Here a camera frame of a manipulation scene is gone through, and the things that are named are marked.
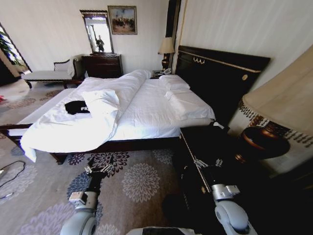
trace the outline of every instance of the gray carpet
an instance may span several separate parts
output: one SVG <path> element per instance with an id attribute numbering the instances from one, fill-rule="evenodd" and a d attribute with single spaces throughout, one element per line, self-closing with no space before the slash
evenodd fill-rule
<path id="1" fill-rule="evenodd" d="M 24 118 L 53 97 L 55 90 L 60 90 L 60 85 L 35 86 L 27 95 L 0 104 L 1 124 Z M 67 202 L 70 194 L 88 185 L 83 167 L 93 156 L 98 166 L 114 160 L 114 171 L 102 181 L 97 235 L 124 235 L 133 228 L 169 225 L 161 203 L 167 194 L 178 191 L 170 150 L 68 155 L 63 165 L 57 165 L 47 153 L 37 154 L 34 164 L 9 139 L 0 138 L 0 168 L 16 160 L 26 162 L 16 179 L 0 187 L 0 197 L 13 192 L 0 200 L 1 234 L 59 234 L 74 212 Z M 14 177 L 21 166 L 16 163 L 7 168 L 0 185 Z"/>

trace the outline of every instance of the framed painting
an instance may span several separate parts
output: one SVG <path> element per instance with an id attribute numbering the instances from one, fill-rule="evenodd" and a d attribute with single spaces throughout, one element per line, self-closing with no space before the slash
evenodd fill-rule
<path id="1" fill-rule="evenodd" d="M 137 34 L 136 6 L 108 6 L 112 34 Z"/>

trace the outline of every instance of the wooden lamp base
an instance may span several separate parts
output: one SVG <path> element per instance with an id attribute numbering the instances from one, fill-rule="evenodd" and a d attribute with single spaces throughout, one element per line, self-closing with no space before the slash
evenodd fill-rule
<path id="1" fill-rule="evenodd" d="M 288 140 L 283 137 L 287 131 L 288 128 L 271 121 L 265 127 L 246 128 L 239 138 L 235 158 L 246 163 L 284 155 L 290 149 Z"/>
<path id="2" fill-rule="evenodd" d="M 170 59 L 170 54 L 164 54 L 164 58 L 162 60 L 162 66 L 163 66 L 162 71 L 168 69 L 168 66 L 170 64 L 169 59 Z"/>

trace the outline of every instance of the mirror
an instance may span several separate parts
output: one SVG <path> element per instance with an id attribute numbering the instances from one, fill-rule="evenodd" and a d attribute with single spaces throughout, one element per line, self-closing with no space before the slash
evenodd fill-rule
<path id="1" fill-rule="evenodd" d="M 80 10 L 93 53 L 114 53 L 107 11 Z"/>

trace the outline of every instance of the beige lamp shade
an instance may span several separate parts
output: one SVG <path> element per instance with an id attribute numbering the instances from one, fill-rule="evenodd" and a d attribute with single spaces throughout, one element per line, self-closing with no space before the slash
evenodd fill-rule
<path id="1" fill-rule="evenodd" d="M 270 121 L 313 136 L 313 46 L 243 102 Z"/>
<path id="2" fill-rule="evenodd" d="M 158 50 L 159 54 L 167 54 L 167 53 L 174 53 L 173 47 L 173 39 L 172 37 L 164 38 L 160 49 Z"/>

